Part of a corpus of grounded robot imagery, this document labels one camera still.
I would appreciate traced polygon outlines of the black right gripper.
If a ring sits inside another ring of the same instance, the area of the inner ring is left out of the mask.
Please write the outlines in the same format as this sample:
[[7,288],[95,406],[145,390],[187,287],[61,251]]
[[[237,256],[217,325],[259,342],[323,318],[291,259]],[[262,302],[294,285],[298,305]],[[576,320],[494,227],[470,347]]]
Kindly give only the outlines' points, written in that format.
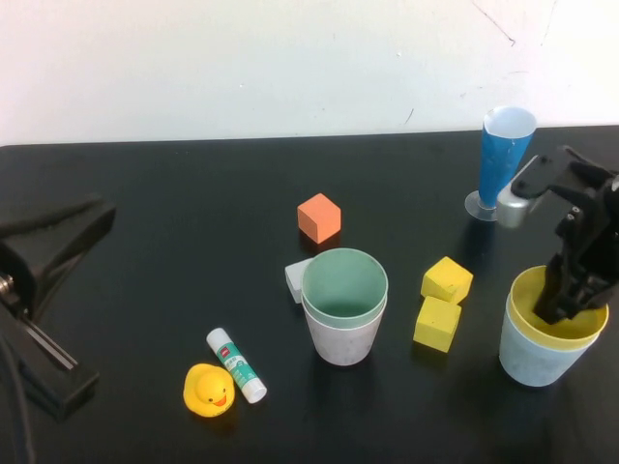
[[556,228],[562,249],[545,268],[534,313],[547,324],[603,307],[618,287],[618,171],[571,147],[560,149],[565,169],[549,190],[572,209]]

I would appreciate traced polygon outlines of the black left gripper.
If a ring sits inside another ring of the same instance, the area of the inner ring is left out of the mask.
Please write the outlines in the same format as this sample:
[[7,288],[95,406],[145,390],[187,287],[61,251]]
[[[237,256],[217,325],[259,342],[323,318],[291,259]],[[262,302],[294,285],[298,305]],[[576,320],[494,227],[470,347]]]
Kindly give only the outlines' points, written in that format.
[[110,232],[115,214],[98,195],[1,204],[1,335],[25,395],[57,421],[92,398],[100,374],[37,326],[36,316]]

